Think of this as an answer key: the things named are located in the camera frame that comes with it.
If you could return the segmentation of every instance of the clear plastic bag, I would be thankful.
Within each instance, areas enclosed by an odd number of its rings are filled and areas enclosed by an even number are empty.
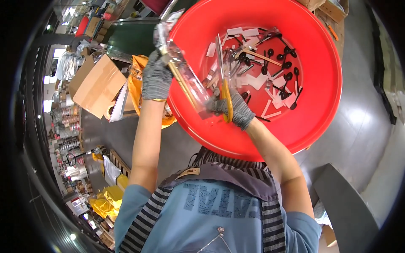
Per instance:
[[[170,39],[169,33],[184,10],[171,13],[166,21],[156,25],[154,31],[154,43],[156,48],[168,61],[168,66],[174,77],[193,105],[197,113],[205,119],[209,113],[205,110],[205,105],[210,99],[210,95],[200,82],[194,71],[188,65],[180,48]]]
[[[59,80],[71,80],[83,62],[83,56],[77,57],[75,53],[66,51],[58,60],[55,73],[56,78]]]
[[[86,48],[86,47],[90,47],[90,43],[89,43],[87,40],[81,40],[81,41],[80,41],[80,45],[77,46],[77,49],[76,49],[76,53],[75,53],[76,57],[80,57],[80,56],[81,56],[81,52],[82,52],[83,49]]]

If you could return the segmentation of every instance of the white plastic bag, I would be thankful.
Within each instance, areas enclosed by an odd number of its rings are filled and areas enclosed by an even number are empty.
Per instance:
[[[105,181],[109,186],[117,185],[117,177],[121,174],[121,170],[117,168],[107,156],[103,155],[103,157]]]

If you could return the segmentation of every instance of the red plastic basin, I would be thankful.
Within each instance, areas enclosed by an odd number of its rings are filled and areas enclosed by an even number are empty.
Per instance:
[[[282,114],[264,122],[265,126],[290,150],[297,153],[314,143],[328,128],[333,120],[341,96],[342,71],[339,55],[329,32],[318,19],[305,7],[290,0],[203,0],[190,8],[177,22],[171,32],[175,43],[185,52],[185,58],[200,80],[208,73],[215,57],[206,57],[208,46],[215,42],[219,33],[222,38],[226,29],[236,28],[272,28],[276,26],[283,39],[296,48],[298,58],[291,60],[293,65],[283,74],[292,72],[297,66],[300,70],[299,84],[304,88],[297,108],[289,110],[283,107],[276,110],[273,106],[267,115],[276,111]],[[236,41],[227,41],[226,45],[236,45]],[[258,47],[257,52],[273,48],[272,59],[283,53],[284,45],[274,38]],[[279,67],[269,64],[269,72]],[[250,74],[257,76],[260,68],[255,66]],[[294,90],[293,79],[288,88]],[[262,114],[270,97],[265,85],[259,91],[250,86],[252,99],[249,107],[258,116]],[[248,161],[263,161],[248,135],[234,124],[226,124],[218,119],[202,120],[182,92],[177,81],[169,92],[168,103],[179,124],[196,141],[208,149],[228,157]]]

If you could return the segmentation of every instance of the gray work glove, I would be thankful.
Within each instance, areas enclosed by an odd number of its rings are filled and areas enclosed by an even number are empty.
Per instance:
[[[172,72],[157,50],[149,55],[148,64],[142,71],[142,98],[166,101],[172,83]]]
[[[256,114],[254,114],[249,109],[237,90],[230,89],[229,92],[233,106],[232,122],[235,123],[235,125],[240,127],[242,130],[246,130],[247,126],[250,124]],[[228,115],[228,105],[225,99],[221,99],[218,101],[211,100],[207,103],[206,108],[210,111],[225,113],[225,115]]]

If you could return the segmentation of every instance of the orange knife handle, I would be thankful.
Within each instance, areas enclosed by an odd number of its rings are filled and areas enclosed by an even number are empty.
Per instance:
[[[328,28],[329,28],[330,32],[332,33],[333,37],[335,38],[335,40],[339,41],[339,37],[337,36],[335,30],[330,25],[328,25]]]

